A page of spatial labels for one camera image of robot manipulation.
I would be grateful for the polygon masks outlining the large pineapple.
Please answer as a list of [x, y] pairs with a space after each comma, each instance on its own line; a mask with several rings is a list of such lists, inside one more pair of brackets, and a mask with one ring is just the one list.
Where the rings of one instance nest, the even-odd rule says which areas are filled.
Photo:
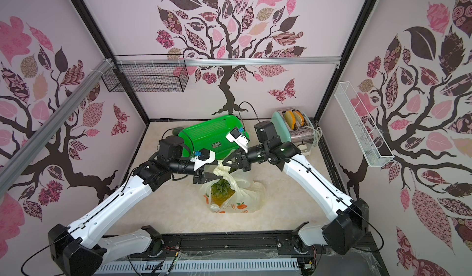
[[223, 178], [211, 185], [211, 200], [218, 207], [222, 207], [223, 203], [234, 194], [235, 191], [231, 188], [230, 183]]

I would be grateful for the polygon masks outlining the yellow plastic bag orange print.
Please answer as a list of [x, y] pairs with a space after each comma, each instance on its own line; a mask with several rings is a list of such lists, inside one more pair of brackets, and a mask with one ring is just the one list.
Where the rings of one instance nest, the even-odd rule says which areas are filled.
[[254, 213], [266, 200], [266, 188], [249, 173], [232, 171], [220, 160], [212, 174], [216, 179], [203, 184], [199, 197], [213, 213]]

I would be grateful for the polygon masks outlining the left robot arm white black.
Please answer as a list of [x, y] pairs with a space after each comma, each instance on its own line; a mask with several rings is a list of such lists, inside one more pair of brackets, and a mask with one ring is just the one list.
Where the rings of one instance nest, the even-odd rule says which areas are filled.
[[151, 226], [114, 237], [107, 231], [137, 203], [156, 192], [174, 174], [204, 177], [205, 165], [215, 165], [216, 154], [208, 149], [183, 157], [186, 148], [181, 137], [160, 140], [159, 148], [139, 165], [127, 182], [82, 218], [68, 226], [61, 224], [49, 233], [47, 249], [54, 263], [66, 276], [92, 276], [102, 265], [134, 254], [159, 256], [162, 235]]

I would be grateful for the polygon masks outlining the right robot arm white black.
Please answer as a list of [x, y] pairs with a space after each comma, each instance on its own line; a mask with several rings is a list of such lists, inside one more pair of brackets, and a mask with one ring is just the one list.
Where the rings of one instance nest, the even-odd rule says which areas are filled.
[[268, 162], [295, 180], [318, 203], [326, 215], [325, 225], [303, 223], [291, 236], [291, 245], [300, 254], [310, 247], [328, 246], [340, 255], [356, 248], [357, 243], [373, 228], [369, 222], [369, 206], [354, 200], [329, 182], [310, 164], [292, 142], [283, 142], [271, 121], [254, 126], [259, 144], [250, 147], [244, 128], [234, 127], [226, 139], [238, 145], [223, 161], [227, 167], [250, 171], [254, 163]]

